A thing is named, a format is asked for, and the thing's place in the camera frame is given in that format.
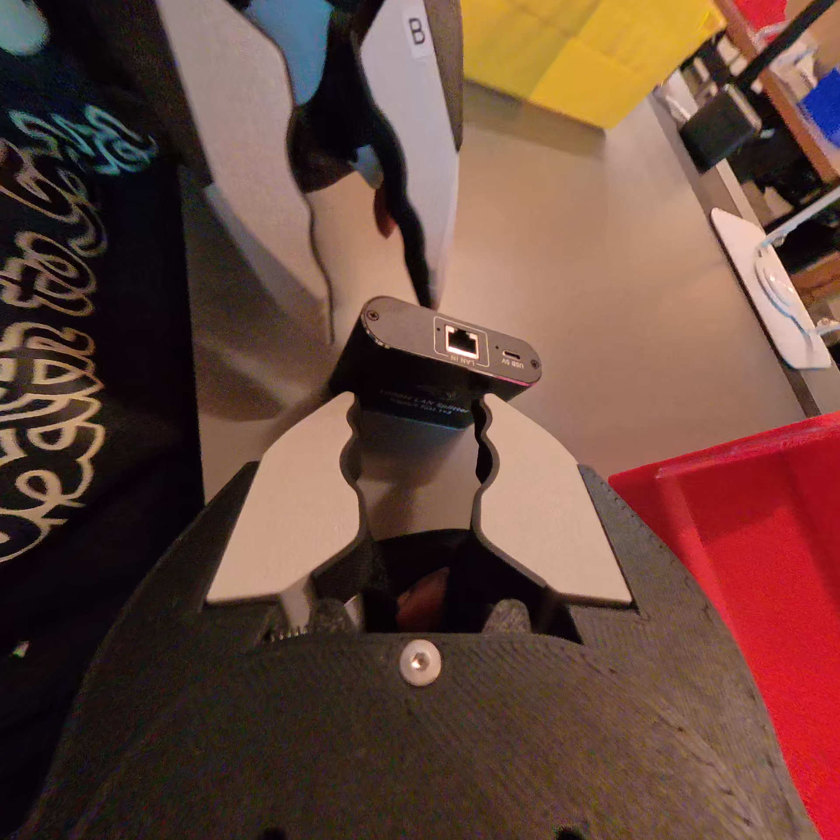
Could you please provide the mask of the blue plastic bin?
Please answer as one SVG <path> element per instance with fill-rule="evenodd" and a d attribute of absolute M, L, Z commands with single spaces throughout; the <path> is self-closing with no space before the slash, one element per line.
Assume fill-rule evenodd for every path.
<path fill-rule="evenodd" d="M 839 76 L 835 73 L 820 79 L 800 102 L 804 115 L 816 126 L 826 141 L 839 147 Z"/>

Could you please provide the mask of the black pole with round disc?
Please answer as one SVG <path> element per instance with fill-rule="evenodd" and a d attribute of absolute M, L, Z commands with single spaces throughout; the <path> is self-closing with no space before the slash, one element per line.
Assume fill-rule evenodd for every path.
<path fill-rule="evenodd" d="M 721 85 L 741 93 L 778 86 L 801 102 L 817 86 L 816 52 L 823 43 L 812 35 L 824 17 L 838 15 L 838 2 L 717 2 L 727 20 L 727 38 L 741 66 Z"/>

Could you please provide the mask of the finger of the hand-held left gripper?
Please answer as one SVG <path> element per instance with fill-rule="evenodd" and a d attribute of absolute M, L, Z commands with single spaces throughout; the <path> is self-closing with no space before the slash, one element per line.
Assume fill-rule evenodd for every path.
<path fill-rule="evenodd" d="M 379 2 L 358 58 L 372 149 L 416 299 L 438 309 L 455 228 L 459 153 L 424 1 Z"/>
<path fill-rule="evenodd" d="M 228 2 L 156 8 L 211 172 L 209 205 L 278 308 L 332 343 L 331 288 L 289 160 L 286 61 Z"/>

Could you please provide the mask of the instruction poster board with stand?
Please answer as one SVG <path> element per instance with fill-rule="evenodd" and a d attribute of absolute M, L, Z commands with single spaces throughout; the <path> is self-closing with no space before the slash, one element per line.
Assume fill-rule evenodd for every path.
<path fill-rule="evenodd" d="M 814 324 L 774 244 L 838 198 L 836 186 L 768 233 L 761 226 L 720 208 L 710 211 L 710 224 L 746 297 L 778 355 L 795 371 L 826 370 L 833 365 L 824 336 L 837 332 L 838 323 Z"/>

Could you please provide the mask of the person's right hand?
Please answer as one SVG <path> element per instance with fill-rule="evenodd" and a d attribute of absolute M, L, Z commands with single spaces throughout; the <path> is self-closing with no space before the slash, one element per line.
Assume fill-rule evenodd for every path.
<path fill-rule="evenodd" d="M 421 577 L 396 599 L 395 625 L 401 633 L 434 633 L 444 626 L 449 567 Z"/>

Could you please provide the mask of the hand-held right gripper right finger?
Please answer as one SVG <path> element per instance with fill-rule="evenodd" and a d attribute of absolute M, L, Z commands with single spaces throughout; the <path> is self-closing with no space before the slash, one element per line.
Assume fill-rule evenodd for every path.
<path fill-rule="evenodd" d="M 474 407 L 478 488 L 470 530 L 530 597 L 533 631 L 574 623 L 573 609 L 634 618 L 634 595 L 578 460 L 496 395 Z"/>

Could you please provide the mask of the yellow plastic bin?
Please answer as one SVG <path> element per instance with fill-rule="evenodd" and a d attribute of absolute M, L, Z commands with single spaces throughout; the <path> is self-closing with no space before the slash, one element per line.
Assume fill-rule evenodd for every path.
<path fill-rule="evenodd" d="M 708 1 L 464 1 L 470 81 L 614 128 L 725 18 Z"/>

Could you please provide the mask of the black clamp box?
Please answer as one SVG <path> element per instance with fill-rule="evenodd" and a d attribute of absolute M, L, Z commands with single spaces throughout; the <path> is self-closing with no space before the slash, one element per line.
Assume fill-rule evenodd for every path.
<path fill-rule="evenodd" d="M 703 175 L 760 135 L 763 122 L 742 90 L 724 85 L 680 128 L 679 137 Z"/>

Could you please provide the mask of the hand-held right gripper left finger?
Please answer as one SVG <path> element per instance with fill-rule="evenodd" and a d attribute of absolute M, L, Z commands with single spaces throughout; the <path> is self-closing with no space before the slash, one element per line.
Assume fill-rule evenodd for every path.
<path fill-rule="evenodd" d="M 290 629 L 317 601 L 361 593 L 372 540 L 358 488 L 356 397 L 330 402 L 265 452 L 206 594 L 209 605 L 279 605 Z"/>

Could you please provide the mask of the red plastic bin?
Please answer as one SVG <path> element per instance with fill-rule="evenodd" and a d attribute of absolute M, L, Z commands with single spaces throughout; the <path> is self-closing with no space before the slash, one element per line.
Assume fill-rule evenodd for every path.
<path fill-rule="evenodd" d="M 608 483 L 728 625 L 822 838 L 839 838 L 839 414 Z"/>

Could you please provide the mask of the person's printed dark sweatshirt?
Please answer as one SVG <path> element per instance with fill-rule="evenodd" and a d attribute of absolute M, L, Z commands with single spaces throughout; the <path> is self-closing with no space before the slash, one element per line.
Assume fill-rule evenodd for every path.
<path fill-rule="evenodd" d="M 2 641 L 131 592 L 203 501 L 181 191 L 50 2 L 2 2 Z"/>

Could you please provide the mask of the black ethernet splitter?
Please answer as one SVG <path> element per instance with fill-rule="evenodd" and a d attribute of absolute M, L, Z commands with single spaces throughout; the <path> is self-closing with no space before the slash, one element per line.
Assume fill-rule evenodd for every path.
<path fill-rule="evenodd" d="M 524 339 L 393 297 L 362 308 L 329 379 L 369 412 L 455 430 L 487 394 L 509 402 L 542 375 Z"/>

